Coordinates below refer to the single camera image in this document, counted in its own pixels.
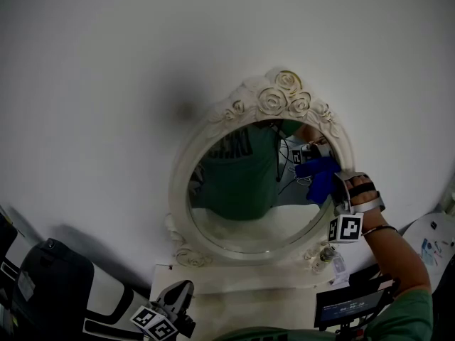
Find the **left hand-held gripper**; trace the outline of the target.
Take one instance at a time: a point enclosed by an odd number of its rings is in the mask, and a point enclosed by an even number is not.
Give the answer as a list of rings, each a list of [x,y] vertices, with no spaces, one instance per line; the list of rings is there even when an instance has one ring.
[[[193,298],[194,284],[184,280],[165,288],[148,306],[141,306],[130,321],[151,341],[177,341],[182,335],[191,338],[196,323],[186,310]]]

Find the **black and white exercise machine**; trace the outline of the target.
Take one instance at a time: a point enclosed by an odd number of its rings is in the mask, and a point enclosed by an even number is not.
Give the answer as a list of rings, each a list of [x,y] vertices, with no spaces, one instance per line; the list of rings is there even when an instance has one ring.
[[[14,341],[143,341],[147,298],[55,239],[26,255],[12,293]]]

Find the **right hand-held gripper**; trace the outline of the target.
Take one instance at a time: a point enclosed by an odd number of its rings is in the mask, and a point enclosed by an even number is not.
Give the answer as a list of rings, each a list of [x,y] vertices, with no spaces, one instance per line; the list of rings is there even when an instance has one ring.
[[[365,176],[363,172],[342,170],[333,174],[334,191],[331,193],[334,205],[333,216],[328,224],[328,241],[333,243],[351,243],[360,239],[365,212],[380,208],[385,209],[380,193],[373,183],[366,183],[356,188],[348,189],[347,181],[355,177]],[[377,197],[361,205],[354,205],[352,198],[369,191],[375,191]]]

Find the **small white printed box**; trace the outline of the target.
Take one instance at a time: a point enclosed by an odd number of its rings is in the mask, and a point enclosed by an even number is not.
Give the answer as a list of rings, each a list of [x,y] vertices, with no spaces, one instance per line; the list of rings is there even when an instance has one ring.
[[[344,259],[340,254],[337,254],[333,258],[332,266],[335,274],[335,279],[333,280],[332,284],[335,286],[340,283],[348,282],[350,275],[348,273],[346,263],[344,262]]]

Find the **small glass jar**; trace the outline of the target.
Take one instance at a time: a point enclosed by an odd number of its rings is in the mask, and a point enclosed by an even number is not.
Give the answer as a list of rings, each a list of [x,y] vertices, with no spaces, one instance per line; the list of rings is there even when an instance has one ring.
[[[328,245],[325,246],[316,256],[312,263],[312,271],[315,274],[320,274],[323,270],[331,263],[333,258],[336,256],[336,250],[334,247]]]

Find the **white round pedestal table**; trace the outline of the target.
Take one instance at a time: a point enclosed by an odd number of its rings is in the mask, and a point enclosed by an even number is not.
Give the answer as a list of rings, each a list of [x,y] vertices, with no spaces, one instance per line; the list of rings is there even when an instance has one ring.
[[[437,228],[431,228],[431,222],[437,223]],[[429,274],[431,289],[437,289],[439,282],[450,264],[455,260],[455,217],[441,212],[429,213],[414,221],[405,231],[403,238],[420,256]],[[428,240],[427,251],[431,254],[423,259],[421,255],[422,242]]]

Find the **black display screen device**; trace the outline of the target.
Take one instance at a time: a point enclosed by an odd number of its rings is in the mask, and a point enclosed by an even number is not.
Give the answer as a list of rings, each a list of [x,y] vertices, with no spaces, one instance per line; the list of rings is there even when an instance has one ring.
[[[360,285],[317,293],[314,327],[324,331],[340,325],[348,330],[354,320],[363,318],[359,324],[362,327],[391,304],[399,285],[399,280],[381,276]]]

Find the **white dressing table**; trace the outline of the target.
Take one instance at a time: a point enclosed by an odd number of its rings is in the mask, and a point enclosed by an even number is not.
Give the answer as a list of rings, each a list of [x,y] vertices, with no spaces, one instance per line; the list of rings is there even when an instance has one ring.
[[[150,300],[173,283],[194,285],[188,314],[196,322],[191,339],[211,341],[233,330],[252,327],[311,329],[316,294],[329,291],[336,276],[332,266],[322,273],[303,263],[271,266],[190,268],[158,265]]]

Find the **blue cloth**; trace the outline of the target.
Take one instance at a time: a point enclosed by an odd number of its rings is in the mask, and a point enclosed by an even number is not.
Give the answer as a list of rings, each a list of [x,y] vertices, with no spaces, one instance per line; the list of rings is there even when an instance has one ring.
[[[317,204],[323,204],[326,198],[335,190],[333,177],[334,173],[339,170],[338,164],[324,168],[321,166],[301,165],[299,175],[301,177],[312,177],[306,199]]]

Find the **person's green shirt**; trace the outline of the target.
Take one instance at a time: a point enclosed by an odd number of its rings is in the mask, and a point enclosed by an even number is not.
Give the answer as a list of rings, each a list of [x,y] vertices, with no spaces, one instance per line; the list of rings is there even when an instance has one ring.
[[[396,297],[368,323],[359,341],[430,341],[433,332],[432,297],[414,289]],[[235,330],[213,341],[336,341],[332,332],[254,327]]]

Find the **person's right hand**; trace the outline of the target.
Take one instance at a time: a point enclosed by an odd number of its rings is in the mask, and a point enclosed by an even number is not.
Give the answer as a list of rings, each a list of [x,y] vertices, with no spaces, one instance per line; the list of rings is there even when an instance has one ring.
[[[349,191],[354,191],[355,196],[350,197],[351,205],[358,207],[367,202],[372,202],[379,198],[379,193],[373,181],[365,175],[355,176],[345,181],[346,187]],[[362,233],[367,232],[380,225],[386,225],[381,210],[379,207],[372,208],[371,210],[363,213],[363,228]]]

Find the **ornate white oval mirror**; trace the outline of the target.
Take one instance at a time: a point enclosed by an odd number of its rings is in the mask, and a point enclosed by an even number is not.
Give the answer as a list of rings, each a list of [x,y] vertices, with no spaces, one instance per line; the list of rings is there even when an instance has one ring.
[[[270,251],[244,253],[225,249],[203,236],[191,217],[188,184],[204,151],[230,131],[268,119],[293,119],[318,129],[334,150],[341,168],[355,168],[354,151],[338,115],[295,72],[274,67],[265,75],[244,80],[227,98],[215,103],[184,140],[174,159],[168,185],[166,227],[177,264],[193,268],[263,265],[295,261],[319,237],[326,225],[330,201],[310,225]]]

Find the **person's right forearm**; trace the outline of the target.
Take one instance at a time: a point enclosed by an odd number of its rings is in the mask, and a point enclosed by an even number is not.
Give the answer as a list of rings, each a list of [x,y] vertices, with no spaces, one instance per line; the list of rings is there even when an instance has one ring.
[[[363,233],[383,274],[400,280],[396,294],[431,292],[427,269],[416,251],[391,226],[380,225]]]

